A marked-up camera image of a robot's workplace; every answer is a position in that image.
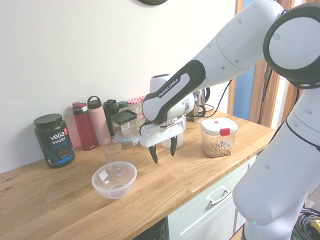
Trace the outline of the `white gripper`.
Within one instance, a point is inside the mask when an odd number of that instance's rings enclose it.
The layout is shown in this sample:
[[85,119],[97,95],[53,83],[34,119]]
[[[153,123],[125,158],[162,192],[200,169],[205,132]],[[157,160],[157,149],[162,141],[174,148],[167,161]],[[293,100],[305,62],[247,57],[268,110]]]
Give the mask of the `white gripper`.
[[140,130],[140,144],[149,149],[149,153],[155,164],[158,163],[157,144],[170,148],[171,156],[175,155],[176,148],[183,144],[183,133],[186,129],[186,118],[174,118],[170,125],[148,124]]

